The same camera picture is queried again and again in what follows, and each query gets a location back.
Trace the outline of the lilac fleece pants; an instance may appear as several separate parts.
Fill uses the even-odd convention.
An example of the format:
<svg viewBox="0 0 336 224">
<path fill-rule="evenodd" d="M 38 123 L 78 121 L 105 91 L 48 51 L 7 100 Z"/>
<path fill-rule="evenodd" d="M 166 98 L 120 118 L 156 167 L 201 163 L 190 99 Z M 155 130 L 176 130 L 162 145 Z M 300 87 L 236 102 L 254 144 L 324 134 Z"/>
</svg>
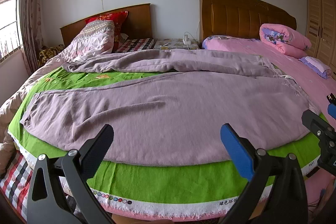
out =
<svg viewBox="0 0 336 224">
<path fill-rule="evenodd" d="M 146 77 L 31 99 L 20 123 L 64 151 L 80 148 L 106 124 L 105 159 L 186 166 L 228 160 L 220 129 L 229 123 L 256 148 L 303 138 L 304 111 L 320 113 L 302 88 L 257 55 L 210 50 L 145 50 L 67 62 L 70 73 L 142 72 Z"/>
</svg>

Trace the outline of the pink bed sheet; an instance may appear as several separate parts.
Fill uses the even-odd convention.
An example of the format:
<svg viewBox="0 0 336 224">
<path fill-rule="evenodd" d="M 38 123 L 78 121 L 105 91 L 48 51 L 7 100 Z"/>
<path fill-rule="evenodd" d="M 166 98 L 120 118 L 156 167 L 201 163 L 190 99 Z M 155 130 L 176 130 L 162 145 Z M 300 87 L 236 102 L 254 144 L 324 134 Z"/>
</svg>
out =
<svg viewBox="0 0 336 224">
<path fill-rule="evenodd" d="M 295 57 L 284 55 L 273 47 L 257 39 L 233 38 L 230 36 L 211 36 L 202 42 L 202 48 L 207 50 L 240 52 L 260 55 L 269 59 L 271 63 L 279 67 L 286 75 L 290 75 L 318 104 L 329 124 L 335 127 L 335 119 L 327 113 L 329 104 L 326 96 L 335 93 L 335 80 L 323 79 L 315 71 L 306 66 Z M 317 214 L 330 198 L 335 177 L 324 170 L 318 170 L 316 174 L 306 180 L 308 202 L 311 206 L 310 220 Z"/>
</svg>

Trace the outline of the small purple pillow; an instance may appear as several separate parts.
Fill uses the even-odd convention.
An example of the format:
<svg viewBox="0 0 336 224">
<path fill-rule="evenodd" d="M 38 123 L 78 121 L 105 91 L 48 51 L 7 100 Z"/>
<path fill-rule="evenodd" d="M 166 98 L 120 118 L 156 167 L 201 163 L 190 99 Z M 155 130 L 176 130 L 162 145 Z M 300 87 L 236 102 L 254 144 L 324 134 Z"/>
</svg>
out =
<svg viewBox="0 0 336 224">
<path fill-rule="evenodd" d="M 312 69 L 315 73 L 317 73 L 323 79 L 331 78 L 331 69 L 329 66 L 324 64 L 321 60 L 316 59 L 314 57 L 305 56 L 299 59 L 302 63 Z"/>
</svg>

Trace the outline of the red plaid bed sheet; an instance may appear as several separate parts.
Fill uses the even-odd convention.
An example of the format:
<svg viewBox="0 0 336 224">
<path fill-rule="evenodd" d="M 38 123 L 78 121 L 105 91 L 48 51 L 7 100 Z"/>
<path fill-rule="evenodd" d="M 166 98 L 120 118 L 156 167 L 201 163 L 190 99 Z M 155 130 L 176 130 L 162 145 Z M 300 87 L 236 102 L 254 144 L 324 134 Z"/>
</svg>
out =
<svg viewBox="0 0 336 224">
<path fill-rule="evenodd" d="M 24 221 L 27 220 L 27 198 L 32 175 L 33 171 L 26 159 L 16 151 L 9 161 L 6 173 L 1 176 L 1 193 Z"/>
</svg>

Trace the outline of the folded pink floral quilt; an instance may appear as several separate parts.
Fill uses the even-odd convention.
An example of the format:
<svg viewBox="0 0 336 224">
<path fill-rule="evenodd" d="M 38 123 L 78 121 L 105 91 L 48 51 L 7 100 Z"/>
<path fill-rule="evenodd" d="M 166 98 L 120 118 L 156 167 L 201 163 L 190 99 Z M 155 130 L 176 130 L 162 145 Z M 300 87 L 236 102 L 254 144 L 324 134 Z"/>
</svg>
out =
<svg viewBox="0 0 336 224">
<path fill-rule="evenodd" d="M 300 59 L 307 56 L 311 42 L 296 30 L 282 25 L 264 23 L 259 30 L 260 40 L 280 53 Z"/>
</svg>

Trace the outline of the beige wooden wardrobe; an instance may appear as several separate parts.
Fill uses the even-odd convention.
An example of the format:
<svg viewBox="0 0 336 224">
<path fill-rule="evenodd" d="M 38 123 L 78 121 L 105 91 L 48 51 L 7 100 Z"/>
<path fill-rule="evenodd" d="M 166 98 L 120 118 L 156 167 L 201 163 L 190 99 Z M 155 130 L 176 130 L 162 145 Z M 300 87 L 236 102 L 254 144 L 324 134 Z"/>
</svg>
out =
<svg viewBox="0 0 336 224">
<path fill-rule="evenodd" d="M 335 0 L 307 0 L 306 37 L 311 42 L 307 54 L 331 68 L 335 78 Z"/>
</svg>

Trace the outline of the green cartoon blanket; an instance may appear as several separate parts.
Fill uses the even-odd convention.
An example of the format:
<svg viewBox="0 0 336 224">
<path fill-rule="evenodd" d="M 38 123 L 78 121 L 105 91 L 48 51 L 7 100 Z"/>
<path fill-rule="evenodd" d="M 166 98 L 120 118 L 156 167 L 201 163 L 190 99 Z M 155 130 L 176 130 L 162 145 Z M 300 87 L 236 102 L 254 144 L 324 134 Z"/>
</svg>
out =
<svg viewBox="0 0 336 224">
<path fill-rule="evenodd" d="M 66 151 L 29 134 L 20 123 L 35 94 L 98 87 L 144 77 L 146 74 L 142 72 L 70 73 L 62 68 L 55 69 L 21 95 L 9 132 L 31 164 L 35 164 L 40 153 L 62 156 Z M 275 156 L 295 153 L 304 173 L 315 167 L 315 159 L 319 156 L 318 140 L 309 130 L 303 138 L 267 151 Z M 188 205 L 192 205 L 192 213 L 207 209 L 226 210 L 246 183 L 230 158 L 186 166 L 131 165 L 104 159 L 95 176 L 88 181 L 94 195 L 109 209 L 135 210 L 139 214 L 145 212 L 145 207 L 150 207 L 150 212 L 156 214 L 159 208 L 186 208 Z"/>
</svg>

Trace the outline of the yellow brown patterned cloth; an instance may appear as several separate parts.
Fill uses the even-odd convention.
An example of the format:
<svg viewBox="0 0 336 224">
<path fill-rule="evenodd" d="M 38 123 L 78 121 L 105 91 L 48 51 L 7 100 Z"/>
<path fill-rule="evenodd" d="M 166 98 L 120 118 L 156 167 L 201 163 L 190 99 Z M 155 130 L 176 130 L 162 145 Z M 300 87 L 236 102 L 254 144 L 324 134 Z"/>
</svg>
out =
<svg viewBox="0 0 336 224">
<path fill-rule="evenodd" d="M 39 67 L 42 67 L 49 61 L 52 57 L 55 57 L 58 55 L 62 50 L 64 50 L 65 46 L 63 44 L 60 44 L 55 47 L 46 47 L 43 46 L 38 54 L 38 65 Z"/>
</svg>

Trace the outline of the right brown padded headboard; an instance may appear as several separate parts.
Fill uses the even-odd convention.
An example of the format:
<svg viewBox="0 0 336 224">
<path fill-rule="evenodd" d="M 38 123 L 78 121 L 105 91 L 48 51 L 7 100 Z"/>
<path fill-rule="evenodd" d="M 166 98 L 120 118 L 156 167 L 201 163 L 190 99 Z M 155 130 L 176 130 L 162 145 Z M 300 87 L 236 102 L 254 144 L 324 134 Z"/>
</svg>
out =
<svg viewBox="0 0 336 224">
<path fill-rule="evenodd" d="M 213 35 L 258 39 L 264 23 L 297 29 L 295 17 L 261 0 L 199 0 L 199 39 Z"/>
</svg>

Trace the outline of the barred window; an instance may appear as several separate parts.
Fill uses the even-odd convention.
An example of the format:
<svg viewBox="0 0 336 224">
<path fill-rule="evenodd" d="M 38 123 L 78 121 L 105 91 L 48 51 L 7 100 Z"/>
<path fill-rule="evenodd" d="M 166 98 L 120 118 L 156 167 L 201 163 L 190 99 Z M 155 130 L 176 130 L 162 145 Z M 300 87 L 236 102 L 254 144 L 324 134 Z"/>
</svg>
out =
<svg viewBox="0 0 336 224">
<path fill-rule="evenodd" d="M 1 0 L 1 63 L 23 48 L 19 22 L 19 0 Z"/>
</svg>

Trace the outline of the white power strip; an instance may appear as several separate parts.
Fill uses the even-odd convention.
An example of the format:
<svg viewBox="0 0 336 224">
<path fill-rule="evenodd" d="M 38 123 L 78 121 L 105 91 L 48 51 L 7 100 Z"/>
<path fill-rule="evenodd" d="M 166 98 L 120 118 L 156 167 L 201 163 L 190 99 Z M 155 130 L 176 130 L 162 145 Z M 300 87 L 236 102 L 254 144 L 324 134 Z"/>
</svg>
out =
<svg viewBox="0 0 336 224">
<path fill-rule="evenodd" d="M 192 44 L 192 41 L 189 39 L 189 36 L 188 36 L 188 32 L 185 32 L 184 35 L 183 35 L 183 43 L 184 45 L 191 45 Z"/>
</svg>

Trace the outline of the floral covered nightstand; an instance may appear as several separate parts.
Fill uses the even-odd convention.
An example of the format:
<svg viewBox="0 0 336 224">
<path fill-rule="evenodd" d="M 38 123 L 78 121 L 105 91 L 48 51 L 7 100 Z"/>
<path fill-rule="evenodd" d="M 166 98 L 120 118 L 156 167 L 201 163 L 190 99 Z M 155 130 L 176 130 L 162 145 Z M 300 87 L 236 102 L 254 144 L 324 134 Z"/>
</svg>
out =
<svg viewBox="0 0 336 224">
<path fill-rule="evenodd" d="M 198 43 L 191 40 L 190 44 L 185 44 L 183 39 L 161 39 L 155 42 L 154 50 L 172 50 L 172 49 L 184 49 L 184 50 L 198 50 Z"/>
</svg>

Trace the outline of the red embroidered pillow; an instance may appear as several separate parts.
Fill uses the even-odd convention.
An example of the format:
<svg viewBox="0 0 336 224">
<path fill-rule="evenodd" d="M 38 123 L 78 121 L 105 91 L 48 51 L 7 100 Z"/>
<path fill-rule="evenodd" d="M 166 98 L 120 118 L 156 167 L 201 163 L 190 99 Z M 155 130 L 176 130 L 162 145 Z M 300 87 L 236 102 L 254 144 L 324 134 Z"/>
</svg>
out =
<svg viewBox="0 0 336 224">
<path fill-rule="evenodd" d="M 127 16 L 128 11 L 112 12 L 110 14 L 88 18 L 85 20 L 85 23 L 88 24 L 95 20 L 111 20 L 114 23 L 114 46 L 112 52 L 116 52 L 129 37 L 127 34 L 121 32 L 122 24 L 127 19 Z"/>
</svg>

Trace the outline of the left wooden headboard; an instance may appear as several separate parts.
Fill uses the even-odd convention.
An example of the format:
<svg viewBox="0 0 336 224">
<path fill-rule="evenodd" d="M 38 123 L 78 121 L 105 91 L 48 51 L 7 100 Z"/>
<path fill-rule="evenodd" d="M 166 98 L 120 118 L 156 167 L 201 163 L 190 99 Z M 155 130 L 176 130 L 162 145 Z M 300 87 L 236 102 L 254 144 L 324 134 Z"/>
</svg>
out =
<svg viewBox="0 0 336 224">
<path fill-rule="evenodd" d="M 85 27 L 86 20 L 92 17 L 107 15 L 115 12 L 128 11 L 128 16 L 121 25 L 121 32 L 129 36 L 130 39 L 145 39 L 152 38 L 152 26 L 151 26 L 151 4 L 144 3 L 139 5 L 126 6 L 119 9 L 105 11 L 99 14 L 88 16 L 84 19 L 80 19 L 74 23 L 66 25 L 60 28 L 62 34 L 63 43 L 67 47 L 72 40 L 79 34 L 79 32 Z"/>
</svg>

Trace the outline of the patterned brown curtain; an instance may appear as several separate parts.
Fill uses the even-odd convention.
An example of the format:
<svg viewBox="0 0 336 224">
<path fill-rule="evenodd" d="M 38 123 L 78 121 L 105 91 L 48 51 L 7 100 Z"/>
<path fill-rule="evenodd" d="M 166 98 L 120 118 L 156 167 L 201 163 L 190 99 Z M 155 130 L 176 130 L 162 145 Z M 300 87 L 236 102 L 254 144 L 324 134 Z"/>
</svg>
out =
<svg viewBox="0 0 336 224">
<path fill-rule="evenodd" d="M 41 0 L 19 0 L 24 61 L 29 74 L 39 69 L 38 54 L 43 47 L 41 10 Z"/>
</svg>

